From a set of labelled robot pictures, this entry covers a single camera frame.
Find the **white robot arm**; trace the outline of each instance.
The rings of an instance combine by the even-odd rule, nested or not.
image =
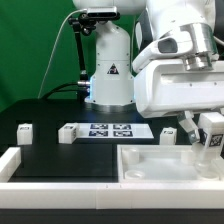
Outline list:
[[[224,106],[224,63],[217,61],[212,31],[214,4],[147,0],[152,43],[133,62],[136,105],[143,117]]]
[[[73,2],[79,9],[87,9],[86,17],[108,15],[111,10],[117,10],[115,14],[136,14],[145,8],[145,0]],[[90,95],[85,103],[87,107],[99,111],[131,110],[135,108],[135,99],[134,77],[130,73],[130,36],[111,21],[97,21],[95,31],[96,71],[90,79]]]

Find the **green wall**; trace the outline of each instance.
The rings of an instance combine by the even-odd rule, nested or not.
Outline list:
[[[37,98],[58,30],[75,10],[72,0],[0,0],[0,111],[12,103]],[[131,33],[134,18],[116,22]],[[95,70],[94,34],[83,37],[87,70]],[[74,34],[66,24],[44,90],[77,81],[79,67]],[[75,97],[57,94],[55,97]]]

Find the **small white block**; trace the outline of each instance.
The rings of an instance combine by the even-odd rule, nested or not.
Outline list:
[[[58,130],[58,141],[61,144],[72,144],[78,136],[79,124],[67,123]]]
[[[160,145],[175,145],[177,138],[177,129],[163,128],[160,134]]]
[[[33,125],[20,124],[17,129],[17,144],[32,145],[33,142]]]
[[[9,148],[0,158],[0,182],[8,182],[13,173],[19,166],[21,161],[20,148],[12,147]]]

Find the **black table surface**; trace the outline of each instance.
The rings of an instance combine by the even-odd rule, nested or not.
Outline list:
[[[154,139],[77,139],[58,144],[58,130],[70,122],[147,123]],[[136,111],[108,114],[75,100],[18,101],[0,113],[0,156],[17,145],[19,124],[32,123],[31,146],[10,182],[117,182],[117,144],[158,144],[164,127],[177,128],[177,144],[189,144],[176,117],[143,119]],[[224,210],[0,210],[0,223],[223,223]]]

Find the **cable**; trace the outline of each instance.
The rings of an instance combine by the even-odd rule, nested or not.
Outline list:
[[[215,37],[215,36],[214,36],[214,39],[215,39],[215,42],[216,42],[216,43],[218,43],[218,44],[220,44],[221,46],[224,47],[224,41],[220,40],[219,38],[217,38],[217,37]]]
[[[58,41],[59,41],[59,38],[61,36],[61,32],[62,32],[62,29],[64,28],[64,25],[65,23],[67,22],[67,20],[69,19],[69,17],[71,17],[72,15],[76,14],[76,13],[82,13],[82,12],[86,12],[86,9],[81,9],[81,10],[76,10],[74,12],[71,12],[65,19],[64,21],[62,22],[61,24],[61,27],[58,31],[58,35],[56,37],[56,40],[55,40],[55,43],[54,43],[54,47],[52,49],[52,52],[51,52],[51,56],[50,56],[50,59],[49,59],[49,62],[48,62],[48,66],[47,66],[47,69],[45,71],[45,74],[44,74],[44,78],[43,78],[43,81],[41,83],[41,87],[40,87],[40,91],[39,91],[39,94],[38,94],[38,99],[40,99],[40,96],[41,96],[41,92],[43,90],[43,86],[44,86],[44,83],[45,83],[45,79],[48,75],[48,72],[49,72],[49,69],[51,67],[51,64],[52,64],[52,59],[54,57],[54,54],[55,54],[55,50],[56,50],[56,47],[57,47],[57,44],[58,44]]]
[[[62,89],[62,90],[57,90],[48,94],[45,94],[41,99],[46,100],[49,96],[51,96],[54,93],[60,93],[60,92],[78,92],[79,90],[77,89]]]
[[[56,88],[52,89],[50,92],[46,93],[44,96],[41,97],[41,99],[47,99],[50,95],[52,95],[55,92],[64,91],[64,90],[61,90],[61,89],[65,88],[65,87],[68,87],[68,86],[77,86],[77,85],[78,84],[75,83],[75,82],[62,84],[62,85],[57,86]]]

